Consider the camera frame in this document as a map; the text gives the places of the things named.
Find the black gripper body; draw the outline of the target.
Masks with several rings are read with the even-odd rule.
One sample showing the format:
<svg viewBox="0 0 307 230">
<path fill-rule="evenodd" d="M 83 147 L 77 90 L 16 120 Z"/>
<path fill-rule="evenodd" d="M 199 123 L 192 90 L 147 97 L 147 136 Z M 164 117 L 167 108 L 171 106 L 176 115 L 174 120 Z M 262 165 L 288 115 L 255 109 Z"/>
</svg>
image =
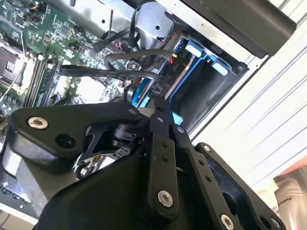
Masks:
<svg viewBox="0 0 307 230">
<path fill-rule="evenodd" d="M 210 230 L 174 157 L 130 155 L 59 191 L 38 230 Z"/>
</svg>

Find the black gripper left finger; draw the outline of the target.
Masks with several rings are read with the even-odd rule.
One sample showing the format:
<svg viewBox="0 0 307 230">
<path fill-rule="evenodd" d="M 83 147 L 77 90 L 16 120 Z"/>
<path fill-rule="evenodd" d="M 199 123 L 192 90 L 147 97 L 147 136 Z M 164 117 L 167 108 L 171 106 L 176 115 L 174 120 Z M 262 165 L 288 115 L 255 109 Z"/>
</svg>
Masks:
<svg viewBox="0 0 307 230">
<path fill-rule="evenodd" d="M 78 161 L 94 156 L 102 134 L 118 125 L 144 133 L 150 116 L 173 124 L 169 104 L 159 98 L 154 109 L 138 110 L 129 103 L 56 105 L 19 109 L 11 115 L 11 155 L 21 158 L 15 177 L 35 213 L 74 182 Z"/>
</svg>

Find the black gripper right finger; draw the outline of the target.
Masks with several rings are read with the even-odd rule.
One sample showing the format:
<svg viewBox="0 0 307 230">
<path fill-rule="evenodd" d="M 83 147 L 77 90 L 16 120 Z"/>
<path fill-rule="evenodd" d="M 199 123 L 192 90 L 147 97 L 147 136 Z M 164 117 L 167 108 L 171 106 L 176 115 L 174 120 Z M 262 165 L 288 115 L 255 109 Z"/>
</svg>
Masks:
<svg viewBox="0 0 307 230">
<path fill-rule="evenodd" d="M 205 143 L 193 146 L 173 123 L 180 210 L 169 230 L 284 230 L 281 219 Z"/>
</svg>

